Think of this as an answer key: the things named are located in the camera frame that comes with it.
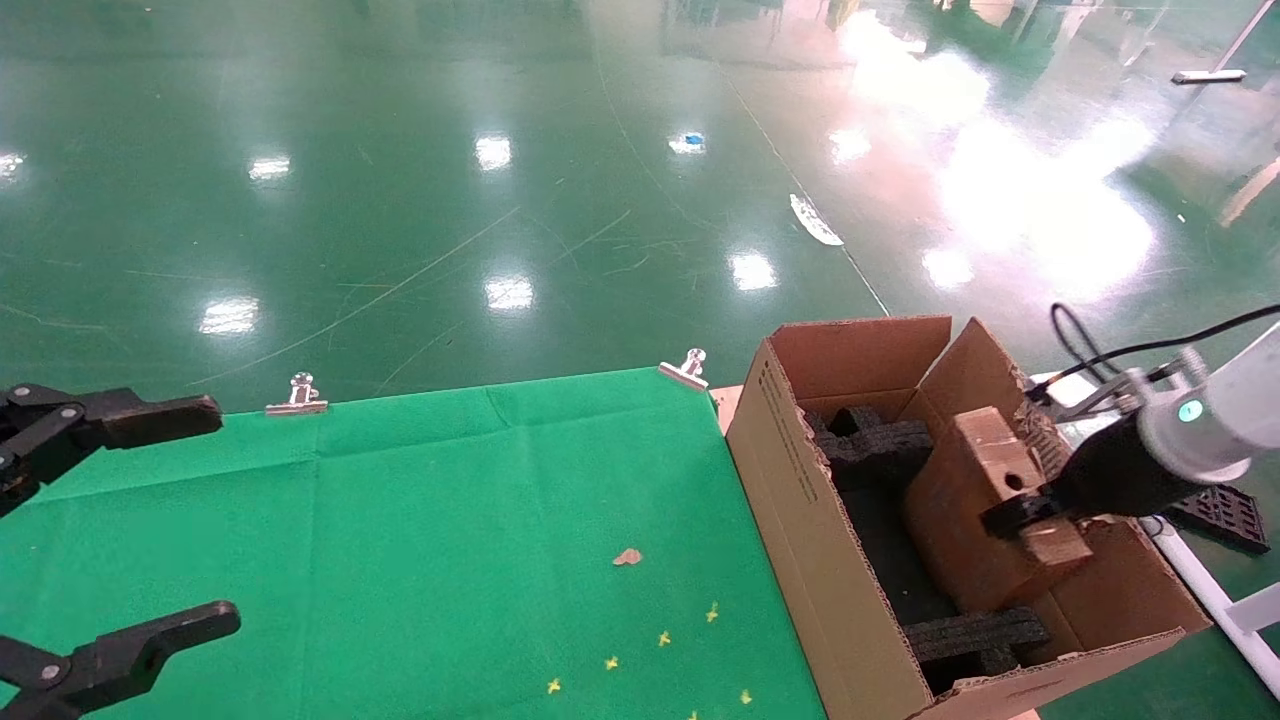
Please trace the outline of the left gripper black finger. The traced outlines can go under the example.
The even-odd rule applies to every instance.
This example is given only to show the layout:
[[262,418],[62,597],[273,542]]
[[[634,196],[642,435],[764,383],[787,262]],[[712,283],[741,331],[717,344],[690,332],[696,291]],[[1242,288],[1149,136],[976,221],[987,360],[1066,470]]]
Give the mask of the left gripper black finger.
[[1,679],[17,693],[1,717],[81,719],[147,694],[173,655],[239,629],[239,610],[219,600],[99,635],[69,655],[4,635]]
[[146,401],[133,389],[72,395],[23,383],[1,398],[1,515],[100,450],[141,448],[223,428],[209,395]]

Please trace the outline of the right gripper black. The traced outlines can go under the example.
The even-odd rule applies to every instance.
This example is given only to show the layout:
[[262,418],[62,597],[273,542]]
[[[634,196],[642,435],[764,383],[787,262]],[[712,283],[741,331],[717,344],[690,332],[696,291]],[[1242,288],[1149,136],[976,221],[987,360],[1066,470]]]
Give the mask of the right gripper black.
[[1053,496],[1019,493],[982,514],[989,536],[1016,539],[1027,528],[1064,515],[1142,518],[1203,493],[1151,455],[1132,413],[1097,430],[1053,479]]

